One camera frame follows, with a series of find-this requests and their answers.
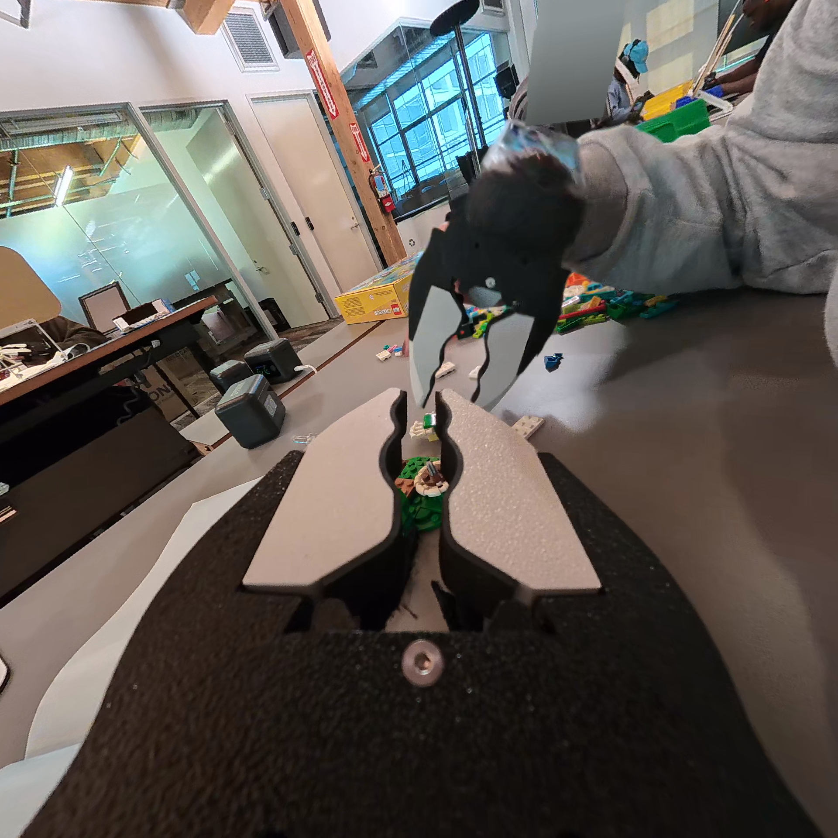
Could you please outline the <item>green plastic bin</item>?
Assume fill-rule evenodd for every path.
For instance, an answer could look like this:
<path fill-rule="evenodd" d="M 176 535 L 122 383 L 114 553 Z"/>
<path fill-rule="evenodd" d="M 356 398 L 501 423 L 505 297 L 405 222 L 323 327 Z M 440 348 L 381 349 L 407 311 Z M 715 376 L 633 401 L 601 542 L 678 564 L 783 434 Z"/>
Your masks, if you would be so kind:
<path fill-rule="evenodd" d="M 698 134 L 709 126 L 707 102 L 689 99 L 686 104 L 660 117 L 644 120 L 636 128 L 659 141 L 671 143 L 681 137 Z"/>

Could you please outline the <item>green lego build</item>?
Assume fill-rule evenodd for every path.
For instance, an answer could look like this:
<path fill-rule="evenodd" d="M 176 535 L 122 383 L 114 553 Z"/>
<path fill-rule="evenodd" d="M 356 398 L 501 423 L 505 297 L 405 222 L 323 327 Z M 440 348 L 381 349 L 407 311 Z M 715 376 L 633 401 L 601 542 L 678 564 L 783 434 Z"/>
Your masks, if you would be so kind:
<path fill-rule="evenodd" d="M 441 527 L 448 482 L 442 472 L 440 457 L 419 456 L 405 460 L 395 486 L 401 494 L 404 536 Z"/>

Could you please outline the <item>yellow lego box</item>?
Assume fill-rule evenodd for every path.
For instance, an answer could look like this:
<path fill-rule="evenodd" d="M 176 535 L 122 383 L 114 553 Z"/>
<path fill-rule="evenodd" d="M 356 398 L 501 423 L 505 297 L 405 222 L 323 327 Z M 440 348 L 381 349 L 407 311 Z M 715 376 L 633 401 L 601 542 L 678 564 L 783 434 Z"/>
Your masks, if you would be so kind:
<path fill-rule="evenodd" d="M 422 253 L 405 257 L 342 293 L 334 304 L 348 324 L 403 319 L 409 312 L 412 277 Z"/>

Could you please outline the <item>yellow plastic bin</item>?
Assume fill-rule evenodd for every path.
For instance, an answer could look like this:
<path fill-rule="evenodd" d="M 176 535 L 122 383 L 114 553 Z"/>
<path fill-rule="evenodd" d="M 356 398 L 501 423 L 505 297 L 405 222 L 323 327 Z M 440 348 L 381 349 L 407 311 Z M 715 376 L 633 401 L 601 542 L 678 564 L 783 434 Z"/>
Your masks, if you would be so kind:
<path fill-rule="evenodd" d="M 648 99 L 644 105 L 642 116 L 644 120 L 652 120 L 669 113 L 675 107 L 676 101 L 687 96 L 693 84 L 693 78 L 666 89 L 664 92 Z"/>

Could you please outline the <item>black framed picture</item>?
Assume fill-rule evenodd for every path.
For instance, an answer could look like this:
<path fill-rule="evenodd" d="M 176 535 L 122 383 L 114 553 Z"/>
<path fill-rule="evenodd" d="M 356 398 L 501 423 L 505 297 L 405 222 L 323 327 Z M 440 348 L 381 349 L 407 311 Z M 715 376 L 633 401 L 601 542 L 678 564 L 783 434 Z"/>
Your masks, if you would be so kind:
<path fill-rule="evenodd" d="M 105 335 L 119 331 L 114 321 L 131 309 L 119 280 L 79 296 L 78 302 L 91 329 Z"/>

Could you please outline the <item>white air vent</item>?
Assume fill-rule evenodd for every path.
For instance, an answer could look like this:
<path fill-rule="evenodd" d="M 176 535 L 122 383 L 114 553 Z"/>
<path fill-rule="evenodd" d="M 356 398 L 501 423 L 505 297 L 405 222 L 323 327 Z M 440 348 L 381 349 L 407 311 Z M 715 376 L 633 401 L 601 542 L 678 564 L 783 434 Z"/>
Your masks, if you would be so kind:
<path fill-rule="evenodd" d="M 277 61 L 254 11 L 246 8 L 230 10 L 221 31 L 241 72 L 278 71 Z"/>

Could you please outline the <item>large grid window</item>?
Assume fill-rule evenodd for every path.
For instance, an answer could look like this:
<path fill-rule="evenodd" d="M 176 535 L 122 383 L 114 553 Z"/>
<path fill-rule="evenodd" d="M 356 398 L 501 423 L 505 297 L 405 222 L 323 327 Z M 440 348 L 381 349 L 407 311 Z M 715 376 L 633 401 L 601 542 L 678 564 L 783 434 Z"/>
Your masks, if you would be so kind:
<path fill-rule="evenodd" d="M 508 35 L 467 27 L 466 44 L 491 42 L 492 67 L 510 65 Z M 428 27 L 398 24 L 342 73 L 354 114 L 374 165 L 381 167 L 395 201 L 396 219 L 416 215 L 448 198 L 466 157 L 464 88 L 453 65 L 450 38 Z M 496 81 L 492 88 L 497 89 Z"/>

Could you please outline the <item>black pole stand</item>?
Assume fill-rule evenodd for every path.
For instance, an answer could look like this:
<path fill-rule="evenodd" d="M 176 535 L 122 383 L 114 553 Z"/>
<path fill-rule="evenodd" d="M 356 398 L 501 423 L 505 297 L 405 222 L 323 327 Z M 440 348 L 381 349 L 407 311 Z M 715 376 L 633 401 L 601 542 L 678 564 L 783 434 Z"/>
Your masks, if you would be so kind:
<path fill-rule="evenodd" d="M 464 125 L 468 151 L 466 157 L 458 157 L 457 164 L 466 183 L 473 183 L 483 167 L 484 156 L 489 146 L 497 139 L 503 125 L 506 110 L 502 98 L 492 83 L 492 74 L 476 79 L 473 73 L 492 67 L 491 42 L 483 46 L 476 41 L 466 44 L 464 28 L 481 10 L 482 2 L 454 2 L 437 15 L 429 25 L 429 35 L 434 38 L 450 38 L 453 65 L 459 83 L 464 88 Z"/>

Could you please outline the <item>wooden column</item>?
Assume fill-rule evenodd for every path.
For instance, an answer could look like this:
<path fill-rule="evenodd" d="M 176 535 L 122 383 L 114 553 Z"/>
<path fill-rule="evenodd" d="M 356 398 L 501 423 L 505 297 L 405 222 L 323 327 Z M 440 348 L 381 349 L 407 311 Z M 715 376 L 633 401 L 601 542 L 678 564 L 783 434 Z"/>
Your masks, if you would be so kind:
<path fill-rule="evenodd" d="M 381 248 L 385 264 L 390 266 L 405 258 L 405 247 L 392 214 L 382 207 L 371 183 L 374 163 L 317 10 L 312 1 L 282 1 L 281 6 L 330 120 L 374 238 Z"/>

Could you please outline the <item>brown office desk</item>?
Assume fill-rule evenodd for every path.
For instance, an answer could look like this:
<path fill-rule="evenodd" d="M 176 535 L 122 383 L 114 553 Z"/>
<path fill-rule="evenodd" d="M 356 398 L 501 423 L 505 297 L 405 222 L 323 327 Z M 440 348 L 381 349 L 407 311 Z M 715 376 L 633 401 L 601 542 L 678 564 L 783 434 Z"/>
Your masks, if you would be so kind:
<path fill-rule="evenodd" d="M 198 451 L 130 382 L 197 354 L 208 297 L 2 392 L 2 605 L 194 463 Z"/>

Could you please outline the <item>person's right forearm grey sleeve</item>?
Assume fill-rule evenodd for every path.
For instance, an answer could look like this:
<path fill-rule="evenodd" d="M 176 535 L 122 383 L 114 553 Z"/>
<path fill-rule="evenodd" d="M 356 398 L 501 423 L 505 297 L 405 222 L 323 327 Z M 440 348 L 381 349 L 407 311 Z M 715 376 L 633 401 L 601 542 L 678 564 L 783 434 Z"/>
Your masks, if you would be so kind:
<path fill-rule="evenodd" d="M 837 5 L 798 2 L 750 98 L 671 143 L 617 127 L 580 141 L 581 229 L 563 266 L 647 294 L 828 292 L 837 256 Z"/>

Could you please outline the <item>small dark grey power station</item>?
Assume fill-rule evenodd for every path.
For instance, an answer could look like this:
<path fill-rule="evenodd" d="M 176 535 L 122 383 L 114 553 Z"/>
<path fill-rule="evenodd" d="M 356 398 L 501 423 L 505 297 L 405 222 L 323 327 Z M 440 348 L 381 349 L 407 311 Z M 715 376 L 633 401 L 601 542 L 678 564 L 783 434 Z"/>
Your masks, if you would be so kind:
<path fill-rule="evenodd" d="M 245 381 L 253 375 L 253 371 L 245 361 L 228 360 L 212 368 L 208 377 L 216 389 L 224 394 L 233 385 Z"/>
<path fill-rule="evenodd" d="M 244 362 L 253 374 L 261 374 L 270 385 L 292 381 L 302 364 L 291 341 L 286 338 L 257 345 L 246 352 Z"/>

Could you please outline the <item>large dark grey power station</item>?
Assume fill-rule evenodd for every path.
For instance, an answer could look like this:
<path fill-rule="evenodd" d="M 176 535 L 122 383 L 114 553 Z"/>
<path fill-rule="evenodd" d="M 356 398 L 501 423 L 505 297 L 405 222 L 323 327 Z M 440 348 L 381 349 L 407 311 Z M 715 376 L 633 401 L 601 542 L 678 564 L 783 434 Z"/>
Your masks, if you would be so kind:
<path fill-rule="evenodd" d="M 253 374 L 225 392 L 215 415 L 237 444 L 254 449 L 280 435 L 286 409 L 266 377 Z"/>

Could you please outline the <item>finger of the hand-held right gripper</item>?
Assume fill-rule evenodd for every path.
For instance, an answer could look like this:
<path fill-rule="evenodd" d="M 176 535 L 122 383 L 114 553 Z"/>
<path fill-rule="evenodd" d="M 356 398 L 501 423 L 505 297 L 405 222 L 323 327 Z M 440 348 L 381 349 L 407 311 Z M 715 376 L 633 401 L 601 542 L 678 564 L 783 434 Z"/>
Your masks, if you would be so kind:
<path fill-rule="evenodd" d="M 496 406 L 519 375 L 534 318 L 506 313 L 494 319 L 484 335 L 486 357 L 471 401 L 478 406 Z"/>
<path fill-rule="evenodd" d="M 424 407 L 444 361 L 446 343 L 456 334 L 464 306 L 450 290 L 413 282 L 409 302 L 409 355 L 412 394 Z"/>

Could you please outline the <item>pile of colourful lego bricks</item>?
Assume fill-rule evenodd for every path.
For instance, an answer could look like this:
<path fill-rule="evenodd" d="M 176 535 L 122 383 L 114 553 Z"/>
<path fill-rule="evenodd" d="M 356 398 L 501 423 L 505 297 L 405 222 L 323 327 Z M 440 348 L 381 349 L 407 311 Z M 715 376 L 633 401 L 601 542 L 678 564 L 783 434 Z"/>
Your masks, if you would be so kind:
<path fill-rule="evenodd" d="M 677 307 L 665 295 L 616 289 L 572 272 L 565 283 L 555 333 L 565 334 L 609 321 L 655 319 Z"/>

